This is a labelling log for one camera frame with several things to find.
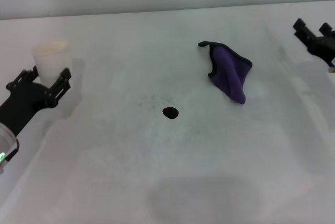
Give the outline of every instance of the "white tabletop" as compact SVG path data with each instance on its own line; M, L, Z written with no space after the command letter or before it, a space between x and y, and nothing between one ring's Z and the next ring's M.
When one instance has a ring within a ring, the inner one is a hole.
M18 136L0 176L6 224L335 221L335 74L294 37L335 2L0 21L0 98L65 38L73 88ZM254 66L236 105L210 82L222 42ZM170 120L164 107L180 112Z

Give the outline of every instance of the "purple cloth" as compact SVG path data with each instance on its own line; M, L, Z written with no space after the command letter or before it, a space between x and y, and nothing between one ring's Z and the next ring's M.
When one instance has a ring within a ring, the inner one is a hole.
M226 93L231 100L244 104L243 85L252 67L252 62L222 43L201 42L198 45L201 47L210 46L209 55L213 70L208 76L213 84Z

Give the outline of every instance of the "black dot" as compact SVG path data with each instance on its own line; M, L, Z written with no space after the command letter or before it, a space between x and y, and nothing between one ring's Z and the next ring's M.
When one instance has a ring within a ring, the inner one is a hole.
M178 117L179 111L176 108L167 107L163 109L163 114L170 119L175 119Z

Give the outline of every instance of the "purple towel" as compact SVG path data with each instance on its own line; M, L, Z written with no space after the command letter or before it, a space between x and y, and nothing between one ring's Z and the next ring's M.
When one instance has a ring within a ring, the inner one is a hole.
M252 62L222 43L200 42L198 45L210 47L209 56L213 64L213 70L208 74L210 80L231 100L243 105L245 103L243 84Z

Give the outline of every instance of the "white cup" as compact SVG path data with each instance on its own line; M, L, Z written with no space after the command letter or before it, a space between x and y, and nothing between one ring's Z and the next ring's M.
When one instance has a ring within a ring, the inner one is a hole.
M50 88L65 69L72 68L69 44L64 41L42 43L32 50L41 83Z

